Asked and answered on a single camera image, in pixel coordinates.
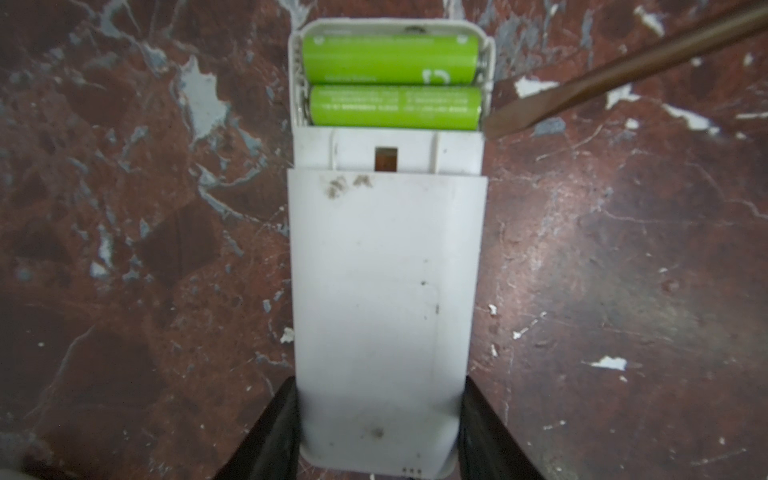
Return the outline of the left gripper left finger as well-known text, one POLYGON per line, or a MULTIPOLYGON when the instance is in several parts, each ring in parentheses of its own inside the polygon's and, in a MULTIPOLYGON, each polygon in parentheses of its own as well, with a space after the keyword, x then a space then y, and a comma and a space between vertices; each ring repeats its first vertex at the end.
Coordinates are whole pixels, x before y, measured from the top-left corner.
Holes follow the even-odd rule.
POLYGON ((296 377, 288 377, 215 480, 296 480, 300 413, 296 377))

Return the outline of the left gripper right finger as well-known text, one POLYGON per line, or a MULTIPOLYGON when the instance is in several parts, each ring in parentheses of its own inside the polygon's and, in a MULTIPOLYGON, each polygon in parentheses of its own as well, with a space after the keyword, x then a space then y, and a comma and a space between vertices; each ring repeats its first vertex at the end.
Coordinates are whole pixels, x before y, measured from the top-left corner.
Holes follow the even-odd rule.
POLYGON ((544 480, 471 377, 461 401, 458 461, 466 480, 544 480))

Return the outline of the white remote green buttons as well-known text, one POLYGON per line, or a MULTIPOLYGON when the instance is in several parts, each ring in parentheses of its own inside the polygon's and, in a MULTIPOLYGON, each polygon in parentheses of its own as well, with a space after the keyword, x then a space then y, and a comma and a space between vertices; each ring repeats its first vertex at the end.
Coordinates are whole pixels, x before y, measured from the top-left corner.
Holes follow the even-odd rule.
POLYGON ((326 18, 288 41, 287 174, 301 454, 327 469, 442 479, 454 469, 488 180, 495 43, 465 20, 326 18), (474 131, 312 123, 309 36, 468 35, 474 131))

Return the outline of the black yellow screwdriver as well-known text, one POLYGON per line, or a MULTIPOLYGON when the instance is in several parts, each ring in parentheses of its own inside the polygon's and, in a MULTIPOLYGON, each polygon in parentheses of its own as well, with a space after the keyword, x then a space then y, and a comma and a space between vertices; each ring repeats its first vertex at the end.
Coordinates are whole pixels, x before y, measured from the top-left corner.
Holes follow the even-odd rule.
POLYGON ((488 139, 498 139, 520 132, 618 87, 730 46, 766 29, 767 3, 752 1, 562 85, 517 99, 491 113, 483 123, 483 133, 488 139))

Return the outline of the green battery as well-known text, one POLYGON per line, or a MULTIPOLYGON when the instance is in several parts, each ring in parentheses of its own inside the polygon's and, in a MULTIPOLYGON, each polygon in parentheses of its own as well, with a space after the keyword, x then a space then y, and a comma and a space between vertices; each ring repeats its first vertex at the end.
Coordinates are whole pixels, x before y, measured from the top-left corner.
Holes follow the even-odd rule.
POLYGON ((474 131, 482 101, 474 87, 320 85, 309 110, 318 126, 474 131))
POLYGON ((470 85, 479 52, 468 35, 317 35, 302 44, 314 84, 470 85))

